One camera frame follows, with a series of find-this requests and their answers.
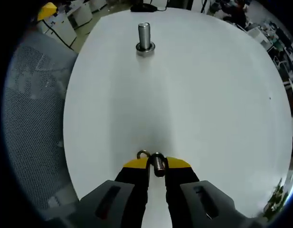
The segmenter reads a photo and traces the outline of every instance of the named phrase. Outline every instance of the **metal peg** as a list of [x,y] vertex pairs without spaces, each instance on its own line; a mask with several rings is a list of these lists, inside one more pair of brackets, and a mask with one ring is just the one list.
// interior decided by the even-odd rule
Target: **metal peg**
[[161,153],[153,153],[151,155],[151,164],[154,166],[154,173],[157,177],[165,175],[165,165],[163,164],[164,156]]
[[149,49],[151,47],[151,26],[144,22],[138,25],[139,40],[141,49]]
[[149,23],[144,22],[138,25],[139,40],[140,42],[136,45],[138,54],[150,53],[155,49],[155,44],[151,42],[151,26]]

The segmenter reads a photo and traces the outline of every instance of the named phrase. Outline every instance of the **floor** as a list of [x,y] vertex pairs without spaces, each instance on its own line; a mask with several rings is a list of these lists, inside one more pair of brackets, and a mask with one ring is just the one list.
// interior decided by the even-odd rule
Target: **floor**
[[94,28],[94,26],[97,24],[97,22],[100,20],[101,17],[105,17],[109,14],[117,13],[120,11],[129,10],[130,7],[131,7],[130,5],[124,4],[124,3],[117,4],[113,6],[112,8],[109,8],[106,5],[100,11],[93,13],[93,18],[91,19],[90,22],[76,29],[77,38],[71,45],[71,48],[75,52],[79,53],[89,33],[91,32],[91,30]]

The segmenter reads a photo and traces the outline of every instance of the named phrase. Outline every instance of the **white cabinet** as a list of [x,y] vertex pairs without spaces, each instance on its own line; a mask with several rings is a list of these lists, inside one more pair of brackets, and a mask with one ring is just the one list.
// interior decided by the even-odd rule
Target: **white cabinet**
[[67,45],[71,45],[76,38],[76,32],[72,28],[68,18],[65,16],[63,20],[58,21],[52,29],[63,39]]
[[91,13],[88,2],[84,3],[72,15],[74,16],[78,26],[90,22],[90,20],[93,18],[93,14]]
[[90,0],[89,7],[92,12],[100,10],[103,6],[106,5],[106,0]]
[[[46,23],[61,37],[61,39],[70,46],[76,38],[76,32],[72,28],[65,14],[58,14],[56,17],[50,17]],[[63,43],[57,35],[42,22],[38,23],[38,29],[47,36],[55,39],[59,43]]]

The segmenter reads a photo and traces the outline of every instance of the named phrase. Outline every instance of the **gray mesh chair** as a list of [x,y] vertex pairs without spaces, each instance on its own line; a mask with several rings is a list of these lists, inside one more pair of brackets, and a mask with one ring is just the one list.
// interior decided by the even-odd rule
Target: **gray mesh chair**
[[66,88],[77,54],[39,32],[28,33],[10,62],[3,132],[10,163],[44,219],[76,202],[63,148]]

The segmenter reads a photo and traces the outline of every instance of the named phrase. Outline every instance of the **white table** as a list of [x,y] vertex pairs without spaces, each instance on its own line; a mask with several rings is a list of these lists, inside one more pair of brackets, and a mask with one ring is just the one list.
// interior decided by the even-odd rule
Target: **white table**
[[[140,22],[151,25],[151,57],[136,55]],[[101,18],[78,56],[64,140],[79,198],[146,149],[189,162],[253,216],[287,175],[291,113],[274,63],[246,33],[182,9],[123,11]],[[142,227],[171,227],[154,175]]]

